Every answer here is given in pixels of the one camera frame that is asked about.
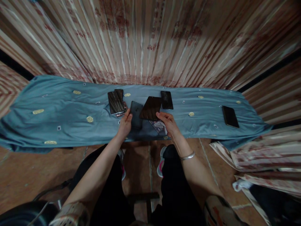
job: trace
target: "sleeve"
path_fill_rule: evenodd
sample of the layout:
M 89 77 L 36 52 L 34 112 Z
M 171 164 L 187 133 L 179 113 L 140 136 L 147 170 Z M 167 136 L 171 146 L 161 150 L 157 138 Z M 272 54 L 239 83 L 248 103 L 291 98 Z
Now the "sleeve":
M 90 216 L 87 208 L 81 202 L 70 203 L 63 206 L 49 226 L 88 226 Z
M 204 207 L 204 216 L 209 226 L 242 226 L 242 222 L 225 199 L 219 196 L 209 196 Z

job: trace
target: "floor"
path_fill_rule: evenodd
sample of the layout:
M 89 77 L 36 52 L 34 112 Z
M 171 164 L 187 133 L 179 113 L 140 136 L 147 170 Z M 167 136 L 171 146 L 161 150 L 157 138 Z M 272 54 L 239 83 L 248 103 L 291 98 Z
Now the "floor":
M 232 188 L 237 172 L 225 163 L 209 146 L 209 139 L 190 138 L 189 145 L 208 167 L 228 203 L 237 215 L 249 225 L 266 225 L 262 217 L 242 192 Z M 160 150 L 171 141 L 124 143 L 126 178 L 122 182 L 125 195 L 158 192 L 161 197 L 161 178 L 156 169 L 160 161 Z M 101 145 L 76 147 L 72 150 L 53 149 L 48 154 L 14 153 L 0 148 L 0 214 L 31 201 L 38 193 L 72 178 L 85 157 Z M 51 193 L 43 199 L 63 201 L 68 190 Z M 152 203 L 154 209 L 159 201 Z M 136 204 L 135 216 L 147 220 L 146 204 Z

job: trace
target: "blue tablecloth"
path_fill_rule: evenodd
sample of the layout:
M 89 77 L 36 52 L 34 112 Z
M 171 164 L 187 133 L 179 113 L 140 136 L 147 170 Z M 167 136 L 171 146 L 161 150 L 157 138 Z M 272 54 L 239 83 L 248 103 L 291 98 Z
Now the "blue tablecloth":
M 114 89 L 124 90 L 128 107 L 132 100 L 144 104 L 148 96 L 160 97 L 160 91 L 170 91 L 174 110 L 161 111 L 174 115 L 184 137 L 224 140 L 222 144 L 229 150 L 272 128 L 235 91 L 105 85 L 40 75 L 31 80 L 10 107 L 11 112 L 0 120 L 0 145 L 13 151 L 46 153 L 52 148 L 108 143 L 117 133 L 120 120 L 110 114 L 108 104 L 107 93 Z M 222 105 L 234 108 L 239 128 L 225 124 Z M 132 129 L 125 141 L 166 138 L 163 131 L 158 134 L 143 120 L 142 129 Z

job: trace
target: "sneaker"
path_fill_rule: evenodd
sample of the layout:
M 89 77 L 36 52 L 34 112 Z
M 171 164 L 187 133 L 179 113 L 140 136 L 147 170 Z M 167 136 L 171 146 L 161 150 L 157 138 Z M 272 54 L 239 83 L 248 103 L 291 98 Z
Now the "sneaker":
M 123 157 L 124 157 L 124 153 L 122 149 L 119 149 L 118 153 L 119 158 L 120 158 L 120 162 L 121 162 L 121 168 L 122 168 L 122 178 L 121 181 L 123 181 L 125 179 L 125 169 L 124 169 L 124 165 L 123 165 Z
M 162 177 L 162 178 L 163 178 L 162 168 L 163 168 L 163 165 L 164 165 L 163 153 L 165 152 L 165 150 L 166 150 L 166 147 L 163 147 L 160 151 L 160 163 L 157 167 L 157 174 L 159 175 L 159 177 Z

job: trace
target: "black pants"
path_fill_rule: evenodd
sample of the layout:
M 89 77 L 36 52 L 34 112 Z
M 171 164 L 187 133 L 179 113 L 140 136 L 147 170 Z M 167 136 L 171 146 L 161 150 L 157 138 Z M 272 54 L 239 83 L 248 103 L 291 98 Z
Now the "black pants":
M 70 192 L 105 147 L 106 145 L 91 153 L 80 164 L 69 186 Z M 151 223 L 154 225 L 204 225 L 203 212 L 187 183 L 175 146 L 169 145 L 163 157 L 162 206 L 157 205 L 151 215 Z M 135 221 L 133 210 L 122 190 L 121 178 L 121 163 L 117 155 L 95 205 L 90 225 L 129 225 Z

